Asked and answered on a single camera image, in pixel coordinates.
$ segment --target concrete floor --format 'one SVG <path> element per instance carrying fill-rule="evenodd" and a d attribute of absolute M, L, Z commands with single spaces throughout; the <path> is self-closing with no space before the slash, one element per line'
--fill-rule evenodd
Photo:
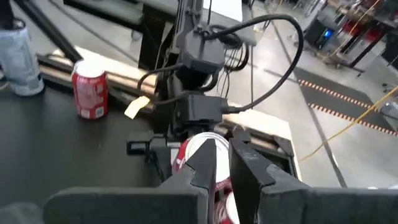
<path fill-rule="evenodd" d="M 37 1 L 37 3 L 75 45 L 134 65 L 128 58 L 59 13 L 48 1 L 41 0 Z M 65 8 L 112 43 L 125 49 L 134 57 L 139 57 L 141 43 L 140 41 L 133 42 L 131 40 L 130 30 L 74 9 Z M 14 9 L 18 16 L 23 19 L 26 18 L 18 8 L 14 7 Z M 295 16 L 302 24 L 306 23 L 300 11 L 291 10 L 291 6 L 282 5 L 277 12 L 288 13 Z M 264 13 L 263 6 L 256 3 L 255 15 Z M 28 21 L 27 24 L 32 36 L 34 49 L 42 54 L 52 52 L 55 46 L 48 41 L 31 21 L 28 19 L 26 21 Z M 254 68 L 255 98 L 270 89 L 278 81 L 279 77 L 272 73 L 283 74 L 289 66 L 290 59 L 285 54 L 284 48 L 290 57 L 293 57 L 296 49 L 288 38 L 293 33 L 293 27 L 288 23 L 276 21 L 262 35 L 257 47 L 254 49 L 253 57 L 256 65 L 256 68 Z M 306 52 L 303 53 L 298 66 L 363 91 L 373 101 L 376 101 L 383 95 L 381 84 L 396 79 L 391 69 L 386 68 L 380 58 L 375 59 L 377 54 L 377 52 L 371 52 L 361 62 L 360 66 L 368 65 L 369 69 L 359 78 L 356 77 L 358 73 L 352 70 L 328 68 L 319 59 L 312 57 Z M 249 67 L 238 73 L 231 74 L 231 91 L 228 98 L 242 105 L 250 102 Z M 298 158 L 306 156 L 316 149 L 325 136 L 327 138 L 335 134 L 348 124 L 343 119 L 309 109 L 298 84 L 290 81 L 285 82 L 275 94 L 255 107 L 255 110 L 271 114 L 290 123 Z M 355 125 L 329 143 L 334 159 L 323 148 L 314 156 L 299 164 L 303 181 L 308 185 L 319 187 L 340 187 L 341 178 L 343 178 L 343 182 L 348 187 L 388 187 L 398 184 L 398 165 L 394 162 L 394 159 L 398 157 L 398 151 L 394 149 L 397 148 L 397 145 L 398 138 Z M 341 172 L 340 182 L 332 163 Z"/>

